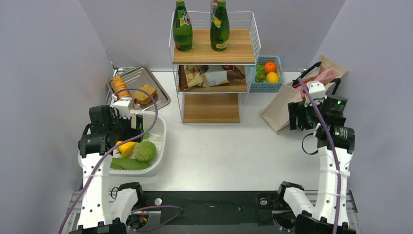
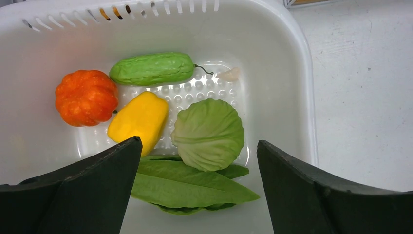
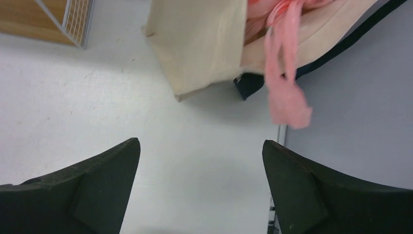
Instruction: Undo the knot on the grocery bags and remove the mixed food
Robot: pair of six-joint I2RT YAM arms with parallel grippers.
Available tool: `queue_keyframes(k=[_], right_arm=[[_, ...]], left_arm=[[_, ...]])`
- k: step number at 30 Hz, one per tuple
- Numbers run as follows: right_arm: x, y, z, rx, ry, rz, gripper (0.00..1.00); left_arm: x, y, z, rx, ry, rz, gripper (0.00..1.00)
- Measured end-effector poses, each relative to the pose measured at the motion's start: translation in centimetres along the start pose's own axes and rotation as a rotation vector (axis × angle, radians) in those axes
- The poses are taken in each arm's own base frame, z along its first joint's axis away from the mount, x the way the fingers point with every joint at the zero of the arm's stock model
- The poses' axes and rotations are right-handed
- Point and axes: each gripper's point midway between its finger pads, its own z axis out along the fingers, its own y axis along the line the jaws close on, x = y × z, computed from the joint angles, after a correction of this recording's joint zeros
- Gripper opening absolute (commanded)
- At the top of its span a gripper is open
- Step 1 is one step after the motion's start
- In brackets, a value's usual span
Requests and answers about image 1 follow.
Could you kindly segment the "pink plastic grocery bag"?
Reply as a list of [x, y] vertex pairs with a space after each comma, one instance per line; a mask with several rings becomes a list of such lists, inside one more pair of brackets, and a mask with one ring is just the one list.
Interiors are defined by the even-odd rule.
[[[328, 82], [332, 81], [336, 77], [337, 76], [335, 75], [333, 69], [327, 69], [327, 70], [324, 70], [322, 73], [320, 73], [317, 76], [306, 78], [303, 82], [304, 82], [305, 86], [307, 87], [307, 89], [309, 90], [309, 87], [308, 87], [309, 82], [319, 81], [323, 84], [327, 84]], [[301, 99], [305, 100], [306, 99], [306, 93], [303, 91], [302, 86], [300, 84], [298, 84], [295, 87], [295, 89], [299, 91]]]

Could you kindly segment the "beige canvas tote bag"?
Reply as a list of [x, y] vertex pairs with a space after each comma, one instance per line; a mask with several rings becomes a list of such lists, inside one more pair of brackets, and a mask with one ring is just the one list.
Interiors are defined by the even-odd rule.
[[[321, 62], [320, 67], [310, 71], [304, 76], [303, 81], [306, 78], [317, 76], [327, 69], [333, 69], [337, 76], [336, 78], [342, 78], [348, 72], [347, 69], [338, 65], [324, 54], [320, 55], [319, 61]], [[332, 91], [336, 87], [331, 81], [324, 85], [327, 91]], [[289, 124], [288, 103], [302, 101], [299, 91], [295, 89], [296, 86], [297, 84], [294, 84], [292, 81], [282, 85], [270, 104], [260, 111], [261, 117], [276, 134]]]

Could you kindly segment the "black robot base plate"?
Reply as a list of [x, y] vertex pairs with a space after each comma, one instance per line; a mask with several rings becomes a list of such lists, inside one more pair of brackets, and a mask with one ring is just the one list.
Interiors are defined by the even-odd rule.
[[161, 199], [160, 220], [169, 225], [295, 224], [275, 191], [145, 191], [144, 196], [149, 205]]

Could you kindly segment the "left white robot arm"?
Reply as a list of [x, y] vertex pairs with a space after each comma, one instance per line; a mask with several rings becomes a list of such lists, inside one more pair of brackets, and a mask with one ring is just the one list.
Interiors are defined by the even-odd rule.
[[131, 113], [128, 104], [101, 105], [89, 109], [90, 123], [78, 142], [83, 171], [83, 188], [80, 217], [75, 234], [125, 234], [126, 208], [141, 209], [144, 194], [128, 189], [121, 195], [119, 210], [109, 208], [109, 172], [111, 153], [117, 141], [132, 138], [137, 141], [144, 135], [141, 117]]

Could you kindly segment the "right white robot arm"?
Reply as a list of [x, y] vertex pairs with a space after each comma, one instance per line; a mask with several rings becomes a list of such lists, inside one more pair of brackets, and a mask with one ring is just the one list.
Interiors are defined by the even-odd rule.
[[346, 127], [343, 111], [347, 99], [326, 95], [315, 99], [315, 110], [309, 101], [288, 104], [290, 129], [312, 129], [317, 139], [315, 155], [319, 156], [319, 188], [315, 205], [301, 185], [284, 181], [275, 196], [281, 209], [292, 211], [297, 234], [355, 234], [347, 214], [347, 180], [355, 150], [355, 132]]

